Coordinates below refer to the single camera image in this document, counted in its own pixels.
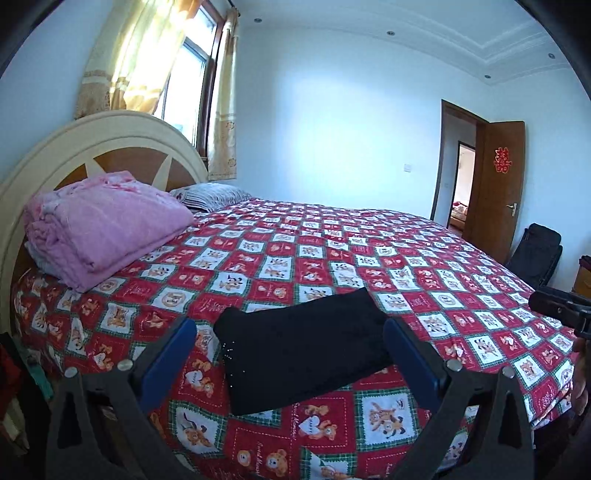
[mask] wooden cabinet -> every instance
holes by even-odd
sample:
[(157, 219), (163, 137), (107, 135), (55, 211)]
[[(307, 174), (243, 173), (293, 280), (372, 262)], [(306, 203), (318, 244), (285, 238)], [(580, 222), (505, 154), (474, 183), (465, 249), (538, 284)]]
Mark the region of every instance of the wooden cabinet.
[(591, 299), (591, 271), (579, 267), (577, 279), (574, 281), (573, 292)]

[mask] yellow curtain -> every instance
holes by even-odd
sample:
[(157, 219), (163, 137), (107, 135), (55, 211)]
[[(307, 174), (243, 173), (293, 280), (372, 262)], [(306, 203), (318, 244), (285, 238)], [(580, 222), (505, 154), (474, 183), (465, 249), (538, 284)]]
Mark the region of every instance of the yellow curtain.
[(212, 114), (209, 121), (208, 170), (210, 180), (236, 178), (235, 76), (238, 11), (232, 8), (223, 27), (217, 55)]
[(154, 113), (187, 20), (203, 0), (115, 0), (90, 54), (74, 118), (107, 110)]

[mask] bedsheet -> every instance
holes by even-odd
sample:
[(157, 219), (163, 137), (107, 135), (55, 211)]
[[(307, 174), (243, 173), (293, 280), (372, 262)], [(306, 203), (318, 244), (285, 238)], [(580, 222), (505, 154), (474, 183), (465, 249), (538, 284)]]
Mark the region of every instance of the bedsheet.
[[(396, 367), (235, 417), (212, 324), (227, 306), (280, 308), (362, 286), (443, 358), (487, 372), (512, 364), (532, 427), (569, 407), (573, 332), (531, 313), (532, 290), (497, 262), (405, 213), (255, 199), (196, 216), (185, 233), (85, 294), (31, 270), (12, 295), (25, 344), (57, 372), (110, 370), (187, 315), (195, 348), (150, 415), (179, 461), (216, 479), (345, 480), (391, 473), (428, 422)], [(319, 361), (346, 356), (330, 338), (317, 344)], [(443, 466), (457, 459), (475, 414), (467, 410)]]

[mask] folded black garment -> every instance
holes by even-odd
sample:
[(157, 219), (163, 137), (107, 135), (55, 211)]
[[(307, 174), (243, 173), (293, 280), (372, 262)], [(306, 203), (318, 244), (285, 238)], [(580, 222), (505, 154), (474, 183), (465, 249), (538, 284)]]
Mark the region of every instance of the folded black garment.
[(386, 318), (365, 288), (282, 309), (227, 308), (213, 331), (232, 413), (286, 407), (392, 365), (382, 340)]

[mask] bed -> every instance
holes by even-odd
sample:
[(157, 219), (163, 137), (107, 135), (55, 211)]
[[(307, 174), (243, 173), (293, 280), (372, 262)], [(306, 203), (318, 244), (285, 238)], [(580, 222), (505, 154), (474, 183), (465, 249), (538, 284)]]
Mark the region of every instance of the bed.
[[(253, 199), (198, 213), (183, 234), (85, 294), (31, 266), (20, 211), (39, 188), (123, 169), (163, 190), (205, 181), (203, 163), (173, 130), (148, 115), (100, 113), (23, 160), (1, 195), (0, 213), (12, 228), (1, 239), (0, 309), (4, 328), (57, 375), (68, 367), (107, 371), (136, 358), (174, 319), (193, 319), (193, 352), (150, 414), (187, 468), (209, 478), (385, 476), (430, 417), (394, 366), (300, 404), (231, 415), (212, 330), (228, 306), (282, 308), (366, 287), (378, 307), (401, 316), (443, 358), (487, 372), (512, 364), (533, 428), (570, 407), (572, 331), (531, 313), (531, 289), (504, 267), (417, 216)], [(330, 338), (318, 346), (319, 359), (346, 354)], [(391, 410), (398, 422), (375, 428), (375, 416)], [(443, 467), (459, 456), (475, 414), (467, 410)]]
[(450, 225), (453, 225), (457, 229), (464, 231), (466, 226), (466, 215), (468, 214), (468, 205), (464, 205), (462, 202), (453, 202), (452, 214), (449, 217)]

